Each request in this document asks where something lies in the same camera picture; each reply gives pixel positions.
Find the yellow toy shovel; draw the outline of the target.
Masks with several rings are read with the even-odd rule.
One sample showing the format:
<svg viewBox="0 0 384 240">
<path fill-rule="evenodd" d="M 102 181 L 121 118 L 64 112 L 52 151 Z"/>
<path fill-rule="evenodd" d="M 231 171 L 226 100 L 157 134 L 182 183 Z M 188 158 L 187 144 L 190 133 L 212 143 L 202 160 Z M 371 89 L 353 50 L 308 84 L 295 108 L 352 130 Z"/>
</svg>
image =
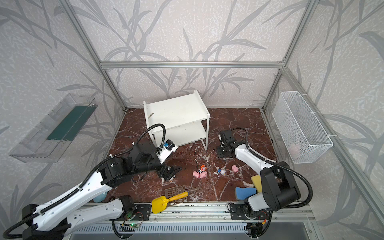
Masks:
<svg viewBox="0 0 384 240">
<path fill-rule="evenodd" d="M 167 208 L 167 205 L 169 202 L 173 202 L 179 199 L 183 199 L 189 196 L 189 193 L 187 191 L 180 193 L 176 196 L 170 197 L 169 199 L 166 198 L 165 196 L 161 196 L 159 198 L 156 198 L 152 200 L 151 205 L 152 205 L 152 213 L 153 214 L 158 214 L 162 211 L 164 211 Z"/>
</svg>

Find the blue sponge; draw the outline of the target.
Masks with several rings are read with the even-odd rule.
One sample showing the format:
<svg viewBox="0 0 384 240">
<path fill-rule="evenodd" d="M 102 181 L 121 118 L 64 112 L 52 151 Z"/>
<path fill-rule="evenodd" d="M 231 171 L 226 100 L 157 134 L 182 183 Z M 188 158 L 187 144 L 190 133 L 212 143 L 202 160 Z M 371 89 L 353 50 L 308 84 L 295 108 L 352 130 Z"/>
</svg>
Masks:
<svg viewBox="0 0 384 240">
<path fill-rule="evenodd" d="M 248 187 L 248 188 L 236 187 L 235 188 L 235 197 L 236 197 L 236 200 L 238 200 L 238 201 L 243 201 L 246 198 L 251 197 L 257 193 L 258 193 L 258 191 L 256 188 L 251 188 L 251 187 Z"/>
</svg>

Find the pink pig toy pair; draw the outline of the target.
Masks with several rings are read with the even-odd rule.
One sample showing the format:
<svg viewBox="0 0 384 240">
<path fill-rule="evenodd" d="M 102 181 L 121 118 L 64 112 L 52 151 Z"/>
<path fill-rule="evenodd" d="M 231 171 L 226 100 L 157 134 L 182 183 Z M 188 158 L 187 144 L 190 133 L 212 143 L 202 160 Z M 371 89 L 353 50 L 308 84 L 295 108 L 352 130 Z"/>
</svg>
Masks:
<svg viewBox="0 0 384 240">
<path fill-rule="evenodd" d="M 207 172 L 201 172 L 201 173 L 200 173 L 200 179 L 206 178 L 207 175 L 208 175 Z"/>
<path fill-rule="evenodd" d="M 193 176 L 194 176 L 196 179 L 200 179 L 200 173 L 199 173 L 199 172 L 193 171 Z"/>
</svg>

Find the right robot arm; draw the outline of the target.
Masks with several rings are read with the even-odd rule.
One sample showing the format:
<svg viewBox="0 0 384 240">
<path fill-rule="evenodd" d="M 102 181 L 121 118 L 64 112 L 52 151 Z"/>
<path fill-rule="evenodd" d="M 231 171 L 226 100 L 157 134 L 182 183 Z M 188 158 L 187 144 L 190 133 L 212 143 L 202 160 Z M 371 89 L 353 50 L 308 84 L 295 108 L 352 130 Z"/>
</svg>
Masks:
<svg viewBox="0 0 384 240">
<path fill-rule="evenodd" d="M 244 199 L 244 212 L 254 218 L 256 213 L 270 210 L 301 208 L 306 203 L 297 203 L 301 192 L 294 172 L 286 163 L 278 164 L 252 149 L 247 140 L 238 141 L 232 130 L 219 133 L 220 145 L 217 155 L 220 158 L 236 158 L 251 167 L 260 177 L 261 189 Z"/>
</svg>

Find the clear plastic wall bin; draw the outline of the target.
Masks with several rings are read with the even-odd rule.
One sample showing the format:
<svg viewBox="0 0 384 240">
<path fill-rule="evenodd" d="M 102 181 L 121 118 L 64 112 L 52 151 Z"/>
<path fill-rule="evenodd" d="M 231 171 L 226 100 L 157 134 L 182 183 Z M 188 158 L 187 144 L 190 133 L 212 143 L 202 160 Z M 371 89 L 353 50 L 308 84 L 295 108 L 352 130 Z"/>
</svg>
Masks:
<svg viewBox="0 0 384 240">
<path fill-rule="evenodd" d="M 23 163 L 56 163 L 95 112 L 96 98 L 67 94 L 9 155 Z"/>
</svg>

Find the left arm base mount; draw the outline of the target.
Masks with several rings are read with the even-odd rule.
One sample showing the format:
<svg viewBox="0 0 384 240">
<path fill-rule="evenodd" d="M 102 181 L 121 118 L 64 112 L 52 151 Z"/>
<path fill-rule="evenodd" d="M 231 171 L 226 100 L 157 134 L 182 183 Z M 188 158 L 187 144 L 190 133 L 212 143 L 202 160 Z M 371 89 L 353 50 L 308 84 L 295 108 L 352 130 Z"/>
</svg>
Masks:
<svg viewBox="0 0 384 240">
<path fill-rule="evenodd" d="M 151 204 L 135 204 L 130 195 L 118 198 L 123 204 L 123 213 L 118 221 L 148 221 L 151 215 Z"/>
</svg>

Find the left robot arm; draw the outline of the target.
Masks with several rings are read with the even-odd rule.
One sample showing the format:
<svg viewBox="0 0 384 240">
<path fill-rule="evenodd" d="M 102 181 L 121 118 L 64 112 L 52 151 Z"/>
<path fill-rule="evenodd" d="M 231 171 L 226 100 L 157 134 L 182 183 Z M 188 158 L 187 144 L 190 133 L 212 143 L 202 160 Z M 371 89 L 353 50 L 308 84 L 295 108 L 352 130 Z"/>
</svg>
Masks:
<svg viewBox="0 0 384 240">
<path fill-rule="evenodd" d="M 130 182 L 135 175 L 156 172 L 159 178 L 170 180 L 180 169 L 167 166 L 165 160 L 177 148 L 170 140 L 160 147 L 152 143 L 137 144 L 130 149 L 127 157 L 113 157 L 101 162 L 84 182 L 73 189 L 45 204 L 25 207 L 23 220 L 28 228 L 23 231 L 22 238 L 61 240 L 82 227 L 135 213 L 137 209 L 130 196 L 119 197 L 87 210 L 81 207 L 102 193 Z"/>
</svg>

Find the green circuit board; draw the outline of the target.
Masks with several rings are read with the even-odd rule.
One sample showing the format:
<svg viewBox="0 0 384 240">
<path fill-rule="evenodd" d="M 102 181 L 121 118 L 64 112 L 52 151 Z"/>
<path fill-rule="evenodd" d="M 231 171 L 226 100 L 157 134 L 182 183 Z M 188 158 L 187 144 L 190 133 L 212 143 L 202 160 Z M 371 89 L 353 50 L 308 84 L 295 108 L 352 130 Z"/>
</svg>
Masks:
<svg viewBox="0 0 384 240">
<path fill-rule="evenodd" d="M 136 229 L 140 228 L 142 223 L 124 223 L 120 225 L 121 232 L 135 232 Z"/>
</svg>

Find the pink toy in basket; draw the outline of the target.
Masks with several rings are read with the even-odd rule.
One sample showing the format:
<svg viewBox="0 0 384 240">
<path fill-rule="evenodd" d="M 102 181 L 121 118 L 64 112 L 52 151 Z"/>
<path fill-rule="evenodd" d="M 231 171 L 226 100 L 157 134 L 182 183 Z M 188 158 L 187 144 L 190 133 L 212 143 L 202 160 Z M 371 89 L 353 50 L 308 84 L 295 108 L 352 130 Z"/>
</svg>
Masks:
<svg viewBox="0 0 384 240">
<path fill-rule="evenodd" d="M 301 147 L 298 144 L 291 144 L 288 147 L 288 151 L 293 160 L 298 160 L 301 157 Z"/>
</svg>

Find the yellow sponge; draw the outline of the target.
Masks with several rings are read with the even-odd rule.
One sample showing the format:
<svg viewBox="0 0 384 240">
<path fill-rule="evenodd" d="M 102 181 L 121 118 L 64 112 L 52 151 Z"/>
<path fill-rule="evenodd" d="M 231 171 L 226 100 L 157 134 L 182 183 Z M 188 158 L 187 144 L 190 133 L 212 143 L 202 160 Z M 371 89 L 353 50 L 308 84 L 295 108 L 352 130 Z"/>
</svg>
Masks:
<svg viewBox="0 0 384 240">
<path fill-rule="evenodd" d="M 262 192 L 261 176 L 260 175 L 252 176 L 251 181 L 254 187 L 257 189 L 257 192 L 261 193 Z"/>
</svg>

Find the brown slotted spatula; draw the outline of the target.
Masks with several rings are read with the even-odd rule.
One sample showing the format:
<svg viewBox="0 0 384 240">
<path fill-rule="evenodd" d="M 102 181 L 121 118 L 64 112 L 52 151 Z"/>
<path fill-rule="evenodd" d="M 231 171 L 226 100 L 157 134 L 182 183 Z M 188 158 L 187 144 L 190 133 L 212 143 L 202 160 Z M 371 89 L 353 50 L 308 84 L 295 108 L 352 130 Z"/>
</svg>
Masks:
<svg viewBox="0 0 384 240">
<path fill-rule="evenodd" d="M 188 192 L 188 194 L 191 195 L 192 193 L 195 193 L 195 192 L 201 191 L 201 190 L 202 190 L 201 187 L 186 190 L 182 186 L 175 186 L 172 188 L 165 189 L 165 197 L 169 199 L 170 197 L 174 197 L 174 196 L 181 194 L 183 192 Z"/>
</svg>

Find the light blue round object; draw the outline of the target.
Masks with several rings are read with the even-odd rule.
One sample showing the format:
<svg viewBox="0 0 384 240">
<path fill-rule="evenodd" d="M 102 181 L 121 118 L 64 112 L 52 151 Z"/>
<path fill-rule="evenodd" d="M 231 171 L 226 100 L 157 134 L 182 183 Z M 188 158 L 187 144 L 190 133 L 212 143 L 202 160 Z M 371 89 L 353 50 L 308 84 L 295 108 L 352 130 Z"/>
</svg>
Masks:
<svg viewBox="0 0 384 240">
<path fill-rule="evenodd" d="M 101 203 L 101 202 L 103 202 L 105 200 L 107 195 L 108 195 L 108 193 L 104 192 L 104 193 L 98 195 L 97 197 L 93 198 L 93 202 L 94 203 Z"/>
</svg>

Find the pink pig toy pair lower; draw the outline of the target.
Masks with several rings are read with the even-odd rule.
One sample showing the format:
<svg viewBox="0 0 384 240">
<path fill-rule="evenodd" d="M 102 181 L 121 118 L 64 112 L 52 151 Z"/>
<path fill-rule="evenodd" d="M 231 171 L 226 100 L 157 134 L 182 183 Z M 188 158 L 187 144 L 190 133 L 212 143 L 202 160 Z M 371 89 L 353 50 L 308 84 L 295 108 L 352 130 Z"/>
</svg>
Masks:
<svg viewBox="0 0 384 240">
<path fill-rule="evenodd" d="M 194 176 L 196 179 L 200 179 L 200 173 L 199 173 L 199 172 L 193 171 L 193 176 Z"/>
</svg>

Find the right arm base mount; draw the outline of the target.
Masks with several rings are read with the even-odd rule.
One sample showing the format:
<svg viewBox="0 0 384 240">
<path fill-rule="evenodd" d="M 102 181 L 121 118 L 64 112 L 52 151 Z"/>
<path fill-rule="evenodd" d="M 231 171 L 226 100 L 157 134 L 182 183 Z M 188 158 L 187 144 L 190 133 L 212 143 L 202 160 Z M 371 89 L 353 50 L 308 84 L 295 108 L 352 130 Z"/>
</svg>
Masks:
<svg viewBox="0 0 384 240">
<path fill-rule="evenodd" d="M 231 215 L 231 220 L 256 220 L 266 222 L 270 218 L 267 210 L 253 211 L 251 207 L 245 204 L 228 203 L 227 209 Z"/>
</svg>

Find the aluminium front rail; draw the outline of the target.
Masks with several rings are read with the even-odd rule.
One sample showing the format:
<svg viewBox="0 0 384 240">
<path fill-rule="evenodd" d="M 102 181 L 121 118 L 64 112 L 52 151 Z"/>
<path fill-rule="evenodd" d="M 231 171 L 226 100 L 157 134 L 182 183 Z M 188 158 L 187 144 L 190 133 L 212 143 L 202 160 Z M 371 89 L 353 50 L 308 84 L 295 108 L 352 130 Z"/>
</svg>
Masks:
<svg viewBox="0 0 384 240">
<path fill-rule="evenodd" d="M 143 224 L 176 224 L 176 223 L 251 223 L 267 221 L 266 210 L 255 218 L 241 214 L 241 207 L 227 202 L 184 202 L 171 205 L 161 213 L 154 214 L 144 211 L 137 214 L 126 224 L 133 222 Z M 315 216 L 310 206 L 297 209 L 282 209 L 274 212 L 273 222 L 315 222 Z"/>
</svg>

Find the white two-tier shelf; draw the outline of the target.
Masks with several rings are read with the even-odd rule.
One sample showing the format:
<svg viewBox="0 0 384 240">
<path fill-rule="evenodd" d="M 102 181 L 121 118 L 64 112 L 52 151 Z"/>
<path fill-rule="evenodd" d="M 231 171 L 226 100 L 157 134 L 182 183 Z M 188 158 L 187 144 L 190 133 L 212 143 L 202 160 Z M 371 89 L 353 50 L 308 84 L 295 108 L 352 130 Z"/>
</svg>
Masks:
<svg viewBox="0 0 384 240">
<path fill-rule="evenodd" d="M 208 149 L 210 113 L 198 91 L 155 103 L 143 102 L 147 127 L 163 124 L 166 140 L 178 147 L 201 141 Z"/>
</svg>

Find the white blue small figurine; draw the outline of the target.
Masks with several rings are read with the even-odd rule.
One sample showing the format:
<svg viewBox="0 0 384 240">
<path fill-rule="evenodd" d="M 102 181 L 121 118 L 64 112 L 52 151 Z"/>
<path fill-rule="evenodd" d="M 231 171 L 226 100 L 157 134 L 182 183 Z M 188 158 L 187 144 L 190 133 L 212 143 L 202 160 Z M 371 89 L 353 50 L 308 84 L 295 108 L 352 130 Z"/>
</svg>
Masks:
<svg viewBox="0 0 384 240">
<path fill-rule="evenodd" d="M 225 175 L 226 174 L 226 170 L 225 169 L 218 169 L 217 171 L 216 171 L 216 174 L 218 174 L 218 175 Z"/>
</svg>

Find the pink pig toy pair upper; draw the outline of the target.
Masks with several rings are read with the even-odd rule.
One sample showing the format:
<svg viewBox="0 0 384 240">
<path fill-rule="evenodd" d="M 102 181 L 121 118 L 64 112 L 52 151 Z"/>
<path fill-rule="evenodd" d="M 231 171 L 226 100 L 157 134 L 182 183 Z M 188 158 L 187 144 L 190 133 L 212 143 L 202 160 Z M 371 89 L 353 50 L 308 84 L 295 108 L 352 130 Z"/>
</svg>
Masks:
<svg viewBox="0 0 384 240">
<path fill-rule="evenodd" d="M 207 172 L 201 172 L 201 173 L 200 173 L 200 179 L 206 178 L 207 175 L 208 175 Z"/>
</svg>

